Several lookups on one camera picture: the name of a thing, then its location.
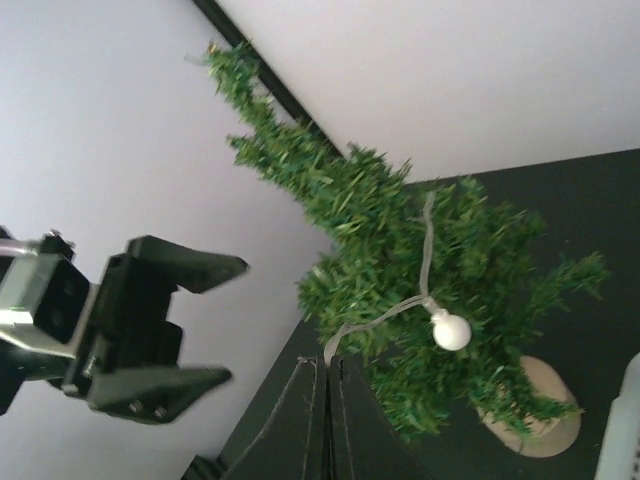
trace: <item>beige round base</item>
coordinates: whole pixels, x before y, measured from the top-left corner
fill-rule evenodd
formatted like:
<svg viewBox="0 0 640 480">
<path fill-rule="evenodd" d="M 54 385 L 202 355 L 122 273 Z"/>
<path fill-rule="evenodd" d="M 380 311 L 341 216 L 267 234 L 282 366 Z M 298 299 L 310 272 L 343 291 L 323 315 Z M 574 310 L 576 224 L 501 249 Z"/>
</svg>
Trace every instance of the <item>beige round base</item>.
<svg viewBox="0 0 640 480">
<path fill-rule="evenodd" d="M 529 376 L 533 387 L 543 395 L 560 401 L 576 403 L 574 396 L 566 387 L 557 372 L 548 364 L 534 357 L 524 356 L 521 363 Z M 517 435 L 507 430 L 502 422 L 493 422 L 490 415 L 481 415 L 482 421 L 502 443 L 514 452 L 534 458 L 553 457 L 569 448 L 580 432 L 581 418 L 579 414 L 554 420 L 550 423 L 534 422 L 533 436 L 522 441 Z"/>
</svg>

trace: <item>round bulb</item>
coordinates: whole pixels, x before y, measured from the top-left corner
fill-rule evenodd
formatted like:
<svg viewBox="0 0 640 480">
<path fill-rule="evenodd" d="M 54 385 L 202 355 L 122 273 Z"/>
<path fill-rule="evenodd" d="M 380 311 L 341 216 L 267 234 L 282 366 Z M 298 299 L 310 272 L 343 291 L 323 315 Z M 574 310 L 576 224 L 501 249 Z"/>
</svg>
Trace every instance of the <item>round bulb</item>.
<svg viewBox="0 0 640 480">
<path fill-rule="evenodd" d="M 431 321 L 434 323 L 433 338 L 440 347 L 456 351 L 469 344 L 471 327 L 464 318 L 443 310 L 434 314 Z"/>
</svg>

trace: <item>green foliage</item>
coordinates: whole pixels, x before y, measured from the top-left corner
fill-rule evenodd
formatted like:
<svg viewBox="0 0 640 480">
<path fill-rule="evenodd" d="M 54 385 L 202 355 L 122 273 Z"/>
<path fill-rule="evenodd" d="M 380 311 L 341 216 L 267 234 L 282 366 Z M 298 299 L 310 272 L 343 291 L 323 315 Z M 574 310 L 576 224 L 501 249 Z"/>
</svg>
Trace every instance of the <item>green foliage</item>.
<svg viewBox="0 0 640 480">
<path fill-rule="evenodd" d="M 535 336 L 536 319 L 563 306 L 563 292 L 597 293 L 607 275 L 599 254 L 539 274 L 529 254 L 544 230 L 537 215 L 490 205 L 473 178 L 407 187 L 408 165 L 394 171 L 375 150 L 351 146 L 336 156 L 308 125 L 278 121 L 244 47 L 212 48 L 209 62 L 218 92 L 253 128 L 229 137 L 236 163 L 291 192 L 309 221 L 334 240 L 334 251 L 299 285 L 300 306 L 318 320 L 321 341 L 347 321 L 367 323 L 419 294 L 421 209 L 436 190 L 431 294 L 470 321 L 471 343 L 454 353 L 439 348 L 428 313 L 413 308 L 341 344 L 343 352 L 372 360 L 372 386 L 400 434 L 437 432 L 454 398 L 468 398 L 523 436 L 531 418 L 574 412 L 534 394 L 520 366 L 521 347 Z"/>
</svg>

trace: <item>white wall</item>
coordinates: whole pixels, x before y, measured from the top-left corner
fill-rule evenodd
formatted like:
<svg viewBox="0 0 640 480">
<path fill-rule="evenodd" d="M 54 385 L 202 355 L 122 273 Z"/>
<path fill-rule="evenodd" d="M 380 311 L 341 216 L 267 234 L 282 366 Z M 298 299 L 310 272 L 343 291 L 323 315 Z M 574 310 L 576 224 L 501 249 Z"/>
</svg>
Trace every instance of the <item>white wall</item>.
<svg viewBox="0 0 640 480">
<path fill-rule="evenodd" d="M 182 363 L 236 375 L 176 424 L 91 413 L 26 384 L 0 417 L 3 480 L 177 479 L 217 452 L 299 320 L 294 282 L 325 239 L 284 194 L 234 167 L 241 132 L 205 68 L 184 61 L 215 38 L 189 1 L 0 2 L 0 223 L 18 238 L 59 229 L 98 281 L 126 241 L 153 234 L 233 253 L 251 273 L 180 294 Z"/>
<path fill-rule="evenodd" d="M 637 0 L 220 0 L 340 145 L 413 178 L 640 146 Z"/>
</svg>

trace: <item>white wire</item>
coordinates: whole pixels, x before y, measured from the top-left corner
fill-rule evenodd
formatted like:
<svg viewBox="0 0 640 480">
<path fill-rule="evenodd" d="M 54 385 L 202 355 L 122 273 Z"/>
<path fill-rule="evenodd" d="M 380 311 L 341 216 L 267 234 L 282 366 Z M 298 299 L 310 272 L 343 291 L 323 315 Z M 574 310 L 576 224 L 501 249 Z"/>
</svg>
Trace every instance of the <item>white wire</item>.
<svg viewBox="0 0 640 480">
<path fill-rule="evenodd" d="M 349 322 L 343 324 L 335 333 L 335 335 L 333 335 L 333 337 L 329 339 L 324 347 L 324 361 L 327 366 L 331 364 L 331 359 L 334 357 L 336 351 L 338 350 L 340 340 L 342 340 L 342 337 L 344 337 L 345 335 L 349 335 L 350 333 L 355 332 L 363 332 L 365 330 L 371 330 L 372 328 L 380 325 L 388 318 L 418 305 L 422 305 L 432 315 L 438 311 L 441 311 L 440 306 L 432 297 L 429 296 L 429 269 L 431 267 L 431 258 L 433 256 L 433 222 L 431 221 L 431 209 L 433 207 L 435 197 L 436 196 L 434 192 L 429 192 L 423 209 L 423 217 L 427 231 L 425 233 L 424 246 L 422 249 L 422 266 L 420 268 L 419 285 L 420 295 L 407 298 L 406 300 L 403 300 L 402 302 L 394 305 L 383 315 L 376 318 L 372 322 L 359 325 L 351 325 Z"/>
</svg>

